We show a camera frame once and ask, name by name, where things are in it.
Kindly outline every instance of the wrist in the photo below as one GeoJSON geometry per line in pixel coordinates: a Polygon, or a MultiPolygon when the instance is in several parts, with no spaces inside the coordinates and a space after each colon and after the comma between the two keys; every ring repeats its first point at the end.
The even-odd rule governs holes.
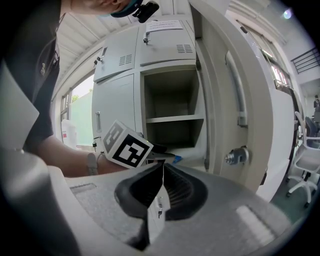
{"type": "Polygon", "coordinates": [[[96,159],[97,159],[97,169],[98,169],[98,174],[110,174],[110,173],[115,173],[119,171],[126,170],[126,167],[123,167],[119,164],[116,164],[114,162],[109,161],[105,154],[101,153],[96,153],[96,159]]]}

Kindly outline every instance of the white container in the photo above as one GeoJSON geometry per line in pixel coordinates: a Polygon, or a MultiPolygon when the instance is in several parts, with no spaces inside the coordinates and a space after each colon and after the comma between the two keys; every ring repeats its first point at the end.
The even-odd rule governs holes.
{"type": "Polygon", "coordinates": [[[77,128],[70,120],[62,120],[61,122],[63,143],[76,150],[77,149],[77,128]]]}

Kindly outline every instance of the black shirt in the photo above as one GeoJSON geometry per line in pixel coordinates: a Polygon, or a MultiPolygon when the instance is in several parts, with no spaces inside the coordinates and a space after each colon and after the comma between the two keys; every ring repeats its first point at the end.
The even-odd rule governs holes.
{"type": "Polygon", "coordinates": [[[38,145],[53,135],[50,118],[51,98],[59,75],[56,54],[61,0],[45,0],[19,25],[4,55],[15,81],[39,111],[26,144],[38,145]]]}
{"type": "Polygon", "coordinates": [[[313,107],[314,108],[318,108],[320,107],[320,100],[318,98],[316,98],[313,102],[313,107]]]}

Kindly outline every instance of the locker handle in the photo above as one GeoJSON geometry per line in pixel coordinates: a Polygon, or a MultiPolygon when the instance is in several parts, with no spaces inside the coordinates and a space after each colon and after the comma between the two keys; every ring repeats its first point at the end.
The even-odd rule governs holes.
{"type": "Polygon", "coordinates": [[[95,117],[96,117],[96,132],[101,133],[101,119],[100,119],[100,111],[95,112],[95,117]]]}
{"type": "Polygon", "coordinates": [[[237,101],[237,108],[238,108],[238,125],[240,127],[247,127],[248,113],[247,113],[244,86],[241,81],[241,77],[237,69],[235,60],[232,57],[230,51],[228,51],[227,54],[225,55],[225,64],[227,65],[227,67],[231,72],[233,84],[235,87],[235,94],[236,94],[236,101],[237,101]]]}

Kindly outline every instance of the cabinet door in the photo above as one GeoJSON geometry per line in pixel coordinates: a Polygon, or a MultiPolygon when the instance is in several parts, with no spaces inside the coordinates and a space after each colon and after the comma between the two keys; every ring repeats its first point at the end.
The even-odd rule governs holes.
{"type": "MultiPolygon", "coordinates": [[[[102,138],[115,120],[136,130],[134,110],[134,75],[128,75],[111,82],[95,84],[92,95],[93,136],[102,138]],[[100,112],[101,132],[97,127],[97,112],[100,112]]],[[[100,141],[96,141],[101,150],[100,141]]]]}
{"type": "Polygon", "coordinates": [[[275,90],[275,86],[269,67],[239,23],[204,1],[189,2],[207,111],[209,172],[257,191],[268,166],[273,138],[270,91],[275,90]],[[234,60],[232,70],[236,72],[226,67],[228,52],[234,60]],[[236,105],[233,110],[230,108],[237,100],[231,82],[243,88],[247,127],[237,125],[236,105]],[[225,155],[243,145],[252,153],[250,160],[244,165],[226,164],[225,155]]]}
{"type": "Polygon", "coordinates": [[[142,26],[143,33],[139,33],[140,66],[146,66],[159,62],[176,60],[195,60],[196,53],[191,38],[180,20],[183,29],[172,29],[150,32],[147,35],[148,45],[144,38],[146,26],[142,26]]]}
{"type": "Polygon", "coordinates": [[[95,68],[94,82],[134,68],[138,31],[136,26],[107,38],[100,55],[102,61],[95,68]]]}

